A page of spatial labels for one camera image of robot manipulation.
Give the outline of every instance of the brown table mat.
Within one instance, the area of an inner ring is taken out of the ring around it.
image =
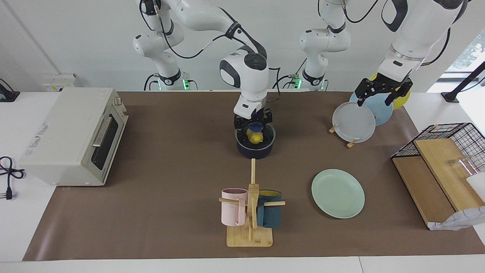
[[[220,191],[247,188],[251,172],[234,139],[239,93],[120,95],[130,117],[106,185],[57,187],[24,260],[485,253],[473,228],[426,228],[390,159],[417,134],[403,108],[347,149],[327,130],[351,93],[283,93],[269,103],[276,142],[257,161],[257,183],[283,192],[281,227],[270,248],[228,248]],[[325,169],[361,183],[360,214],[340,220],[318,209],[311,183]]]

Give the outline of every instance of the electrical socket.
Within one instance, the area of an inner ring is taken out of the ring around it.
[[[46,75],[42,87],[47,92],[59,92],[66,87],[83,87],[76,74]]]

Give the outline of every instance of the white table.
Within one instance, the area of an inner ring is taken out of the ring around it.
[[[14,161],[20,158],[58,96],[22,93],[15,103],[0,104],[1,155]],[[430,124],[471,122],[459,104],[445,103],[439,94],[413,93],[405,107],[418,131]],[[0,178],[0,191],[6,188],[4,180]],[[33,176],[13,180],[12,190],[17,196],[0,200],[0,272],[239,273],[269,268],[279,273],[485,272],[485,255],[20,262],[54,189]],[[475,229],[485,242],[485,224]]]

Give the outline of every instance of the wire rack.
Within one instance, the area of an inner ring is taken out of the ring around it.
[[[412,141],[404,145],[392,158],[420,156],[414,145],[415,140],[451,138],[463,155],[472,156],[478,170],[485,172],[485,137],[472,123],[452,123],[430,125]]]

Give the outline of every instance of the oven knob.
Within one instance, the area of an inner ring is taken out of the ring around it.
[[[121,105],[121,98],[120,97],[116,97],[114,99],[114,105],[116,105],[116,106],[120,106]]]

